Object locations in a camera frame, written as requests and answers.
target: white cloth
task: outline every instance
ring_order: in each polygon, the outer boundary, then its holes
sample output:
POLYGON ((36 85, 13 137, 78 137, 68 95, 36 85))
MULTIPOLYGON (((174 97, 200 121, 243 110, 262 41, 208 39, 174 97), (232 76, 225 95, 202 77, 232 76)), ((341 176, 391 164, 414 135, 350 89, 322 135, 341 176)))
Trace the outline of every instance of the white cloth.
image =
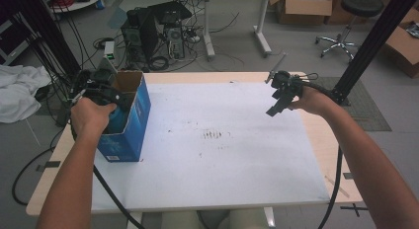
POLYGON ((44 67, 0 65, 0 122, 15 122, 34 114, 41 104, 37 90, 50 83, 44 67))

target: black stand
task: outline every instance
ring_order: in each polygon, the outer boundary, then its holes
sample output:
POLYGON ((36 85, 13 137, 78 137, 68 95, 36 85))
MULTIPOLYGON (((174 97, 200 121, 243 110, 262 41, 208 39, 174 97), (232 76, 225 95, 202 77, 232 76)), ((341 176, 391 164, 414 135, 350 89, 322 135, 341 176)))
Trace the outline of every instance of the black stand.
MULTIPOLYGON (((70 79, 75 77, 80 71, 79 64, 42 0, 0 0, 0 6, 5 8, 6 13, 19 11, 32 31, 41 35, 63 72, 70 79)), ((20 26, 22 30, 27 29, 19 21, 12 20, 12 23, 20 26)), ((37 53, 42 53, 37 45, 35 47, 37 53)))
POLYGON ((390 1, 358 50, 354 60, 349 64, 333 89, 332 93, 338 100, 338 104, 341 104, 348 97, 351 89, 370 65, 379 49, 385 44, 415 2, 416 0, 390 1))

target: brown box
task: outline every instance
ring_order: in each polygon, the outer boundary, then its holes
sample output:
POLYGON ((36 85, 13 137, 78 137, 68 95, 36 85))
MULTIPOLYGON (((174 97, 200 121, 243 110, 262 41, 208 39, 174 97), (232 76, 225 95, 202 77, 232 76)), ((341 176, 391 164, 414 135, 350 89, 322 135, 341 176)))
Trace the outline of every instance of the brown box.
MULTIPOLYGON (((330 25, 347 25, 351 22, 353 15, 346 12, 342 6, 342 0, 332 0, 332 15, 324 21, 325 24, 330 25)), ((364 23, 367 21, 367 18, 358 18, 355 23, 364 23)))
POLYGON ((419 11, 411 9, 399 26, 388 38, 384 52, 403 72, 411 78, 419 78, 419 38, 410 35, 405 29, 410 22, 419 23, 419 11))
POLYGON ((276 12, 280 24, 321 25, 332 14, 332 0, 281 0, 276 12))

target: cardboard box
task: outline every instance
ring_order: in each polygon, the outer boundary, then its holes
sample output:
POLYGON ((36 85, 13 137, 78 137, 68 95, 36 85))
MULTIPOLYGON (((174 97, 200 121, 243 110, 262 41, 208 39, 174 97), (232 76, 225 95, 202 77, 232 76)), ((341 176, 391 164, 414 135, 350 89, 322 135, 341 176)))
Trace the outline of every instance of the cardboard box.
POLYGON ((411 78, 419 78, 419 38, 410 35, 405 29, 410 22, 419 23, 419 11, 411 9, 399 26, 388 38, 383 47, 385 53, 411 78))
POLYGON ((138 162, 151 107, 145 79, 142 72, 119 72, 113 86, 132 104, 124 131, 102 134, 98 149, 109 162, 138 162))
MULTIPOLYGON (((342 6, 342 0, 332 0, 332 14, 330 17, 326 18, 324 21, 325 24, 328 25, 347 25, 351 22, 353 15, 351 13, 346 12, 342 6)), ((361 24, 365 23, 368 18, 358 18, 355 23, 361 24)))
POLYGON ((276 12, 280 24, 321 25, 332 13, 332 0, 281 0, 276 12))

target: hand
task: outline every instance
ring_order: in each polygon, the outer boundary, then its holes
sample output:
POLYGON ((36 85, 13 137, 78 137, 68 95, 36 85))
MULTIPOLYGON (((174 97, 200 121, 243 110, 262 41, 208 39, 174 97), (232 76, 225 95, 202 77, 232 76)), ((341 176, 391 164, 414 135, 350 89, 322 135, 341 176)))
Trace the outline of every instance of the hand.
POLYGON ((339 107, 326 95, 313 88, 304 86, 302 88, 302 97, 298 101, 292 102, 289 105, 289 109, 303 109, 308 113, 323 116, 325 111, 334 106, 339 107))
POLYGON ((116 107, 116 104, 98 106, 88 98, 81 98, 71 108, 71 122, 77 135, 99 137, 108 125, 109 114, 116 107))

